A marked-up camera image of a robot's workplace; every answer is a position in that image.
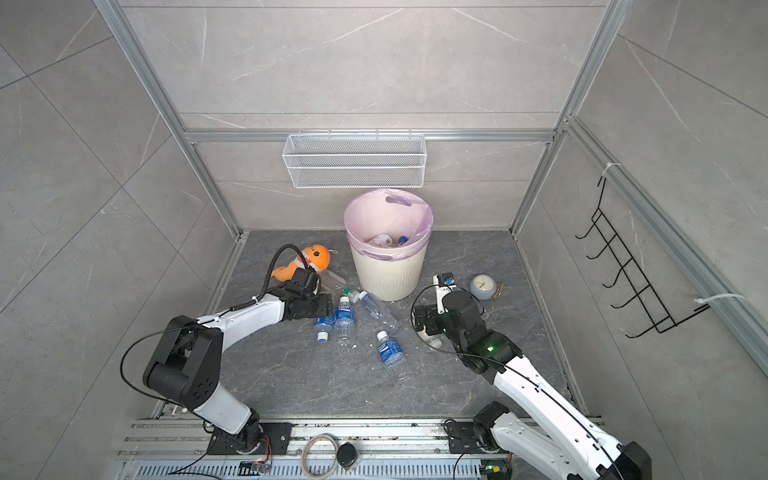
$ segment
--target white wire basket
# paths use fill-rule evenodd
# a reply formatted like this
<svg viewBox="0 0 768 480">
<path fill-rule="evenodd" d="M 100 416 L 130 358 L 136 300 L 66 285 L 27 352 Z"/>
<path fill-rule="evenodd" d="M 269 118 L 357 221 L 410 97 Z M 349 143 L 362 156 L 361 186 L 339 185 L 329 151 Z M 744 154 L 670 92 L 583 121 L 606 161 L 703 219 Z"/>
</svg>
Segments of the white wire basket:
<svg viewBox="0 0 768 480">
<path fill-rule="evenodd" d="M 296 188 L 421 187 L 427 146 L 421 134 L 293 134 L 283 160 Z"/>
</svg>

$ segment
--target clock face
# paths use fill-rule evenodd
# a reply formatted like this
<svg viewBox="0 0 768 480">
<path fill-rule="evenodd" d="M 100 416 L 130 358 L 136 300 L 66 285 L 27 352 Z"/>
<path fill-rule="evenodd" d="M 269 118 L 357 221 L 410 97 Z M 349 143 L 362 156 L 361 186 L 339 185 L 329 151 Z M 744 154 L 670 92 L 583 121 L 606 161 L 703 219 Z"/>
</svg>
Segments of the clock face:
<svg viewBox="0 0 768 480">
<path fill-rule="evenodd" d="M 496 282 L 488 275 L 477 275 L 472 279 L 472 284 L 483 292 L 491 292 L 496 290 Z"/>
</svg>

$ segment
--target hook rack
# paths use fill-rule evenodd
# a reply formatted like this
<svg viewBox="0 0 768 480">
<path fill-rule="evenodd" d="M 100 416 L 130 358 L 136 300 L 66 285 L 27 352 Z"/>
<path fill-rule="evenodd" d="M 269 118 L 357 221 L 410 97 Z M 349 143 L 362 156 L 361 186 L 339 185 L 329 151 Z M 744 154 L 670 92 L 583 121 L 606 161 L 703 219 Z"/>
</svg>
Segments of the hook rack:
<svg viewBox="0 0 768 480">
<path fill-rule="evenodd" d="M 696 309 L 694 309 L 693 313 L 691 313 L 689 316 L 685 317 L 682 320 L 678 321 L 678 320 L 675 320 L 672 317 L 672 314 L 669 313 L 669 310 L 667 310 L 667 306 L 664 305 L 664 302 L 659 297 L 659 294 L 656 292 L 656 289 L 654 289 L 654 286 L 650 284 L 650 280 L 645 275 L 645 272 L 643 271 L 642 267 L 637 262 L 637 260 L 635 260 L 634 255 L 632 254 L 632 252 L 627 248 L 627 244 L 624 243 L 624 240 L 622 240 L 621 236 L 619 236 L 619 234 L 616 231 L 616 229 L 614 228 L 613 224 L 605 216 L 605 213 L 601 209 L 601 204 L 603 202 L 603 193 L 605 192 L 605 177 L 601 177 L 600 180 L 598 181 L 598 188 L 601 189 L 600 190 L 600 199 L 598 200 L 598 207 L 595 209 L 594 213 L 590 217 L 592 225 L 589 227 L 589 230 L 587 230 L 587 233 L 585 233 L 581 237 L 579 237 L 578 235 L 575 235 L 575 236 L 579 240 L 583 240 L 584 238 L 587 237 L 587 235 L 590 234 L 590 232 L 592 230 L 596 230 L 600 234 L 600 236 L 603 239 L 603 241 L 605 242 L 605 246 L 602 248 L 602 250 L 600 250 L 600 252 L 597 255 L 595 255 L 594 257 L 590 257 L 589 255 L 587 255 L 587 258 L 589 260 L 596 260 L 600 255 L 602 255 L 605 252 L 605 250 L 608 250 L 608 251 L 611 252 L 611 255 L 613 256 L 614 260 L 616 260 L 616 263 L 619 266 L 619 271 L 616 273 L 616 278 L 614 278 L 614 281 L 610 285 L 606 285 L 605 283 L 603 283 L 603 286 L 605 288 L 613 288 L 616 285 L 616 283 L 618 282 L 619 277 L 621 276 L 622 273 L 627 278 L 627 282 L 629 282 L 629 285 L 632 288 L 632 291 L 634 292 L 634 295 L 631 296 L 629 298 L 629 300 L 627 300 L 623 304 L 621 304 L 621 305 L 613 305 L 613 304 L 611 304 L 611 307 L 613 307 L 615 309 L 624 308 L 627 305 L 629 305 L 632 302 L 632 300 L 637 299 L 640 302 L 640 305 L 642 305 L 643 311 L 648 316 L 648 319 L 650 320 L 651 325 L 648 328 L 646 328 L 645 330 L 643 330 L 642 332 L 638 333 L 637 335 L 625 334 L 627 336 L 627 338 L 636 339 L 637 337 L 643 336 L 646 333 L 650 332 L 652 329 L 656 329 L 656 331 L 659 332 L 659 333 L 664 333 L 667 330 L 673 329 L 674 327 L 680 325 L 681 323 L 683 323 L 683 322 L 685 322 L 685 321 L 687 321 L 689 319 L 692 319 L 696 315 L 698 315 L 699 313 L 702 313 L 703 311 L 709 309 L 710 308 L 709 305 L 702 305 L 702 306 L 699 306 Z M 611 228 L 611 231 L 613 233 L 604 232 L 600 228 L 600 226 L 598 225 L 598 221 L 600 219 L 605 220 L 605 223 L 607 223 L 607 225 Z M 621 246 L 624 247 L 624 249 L 627 251 L 627 254 L 629 255 L 629 260 L 627 260 L 626 262 L 621 262 L 621 260 L 619 260 L 619 256 L 616 254 L 614 248 L 611 246 L 612 243 L 614 243 L 614 244 L 616 243 L 615 240 L 618 240 L 618 242 L 621 243 Z M 639 286 L 635 285 L 635 282 L 632 281 L 632 279 L 630 278 L 629 274 L 627 273 L 627 267 L 630 266 L 631 264 L 634 264 L 634 266 L 637 268 L 637 271 L 639 271 L 640 274 L 642 275 L 643 281 L 645 282 L 645 285 L 642 288 L 640 288 L 639 290 L 637 289 Z M 664 318 L 662 318 L 662 319 L 660 319 L 658 321 L 654 320 L 654 316 L 651 315 L 651 313 L 650 313 L 650 311 L 648 309 L 648 305 L 646 304 L 647 301 L 644 300 L 643 297 L 641 296 L 641 294 L 643 292 L 645 292 L 646 290 L 649 290 L 649 289 L 650 289 L 650 292 L 653 293 L 653 295 L 656 297 L 656 300 L 661 305 L 661 308 L 664 310 Z M 670 320 L 672 322 L 672 324 L 670 326 L 660 326 L 661 323 L 665 322 L 666 320 Z"/>
</svg>

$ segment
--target orange plush toy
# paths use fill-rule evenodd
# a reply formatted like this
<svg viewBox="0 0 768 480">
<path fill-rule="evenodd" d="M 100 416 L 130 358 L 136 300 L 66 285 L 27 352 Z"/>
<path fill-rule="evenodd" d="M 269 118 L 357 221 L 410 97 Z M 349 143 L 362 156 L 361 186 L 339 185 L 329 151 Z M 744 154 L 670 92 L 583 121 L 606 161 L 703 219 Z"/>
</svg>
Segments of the orange plush toy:
<svg viewBox="0 0 768 480">
<path fill-rule="evenodd" d="M 317 273 L 321 273 L 328 268 L 328 264 L 331 262 L 330 252 L 322 245 L 312 245 L 311 247 L 302 250 L 302 253 L 304 254 L 304 258 L 306 258 L 306 262 L 315 269 Z M 298 255 L 296 255 L 296 258 L 294 258 L 293 262 L 289 263 L 288 266 L 276 268 L 272 272 L 272 276 L 281 282 L 285 282 L 293 277 L 293 272 L 295 272 L 297 268 L 304 268 L 304 263 Z"/>
</svg>

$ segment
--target white trash can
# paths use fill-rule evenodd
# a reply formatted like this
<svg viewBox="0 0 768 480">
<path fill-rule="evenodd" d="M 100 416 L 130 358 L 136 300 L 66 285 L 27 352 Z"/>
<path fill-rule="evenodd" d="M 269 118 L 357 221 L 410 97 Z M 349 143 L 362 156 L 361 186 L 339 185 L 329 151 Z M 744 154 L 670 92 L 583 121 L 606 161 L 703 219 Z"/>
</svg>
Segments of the white trash can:
<svg viewBox="0 0 768 480">
<path fill-rule="evenodd" d="M 410 295 L 419 284 L 433 222 L 429 205 L 404 190 L 379 188 L 349 202 L 344 227 L 360 286 L 387 302 Z M 367 243 L 381 233 L 408 241 L 393 248 Z"/>
</svg>

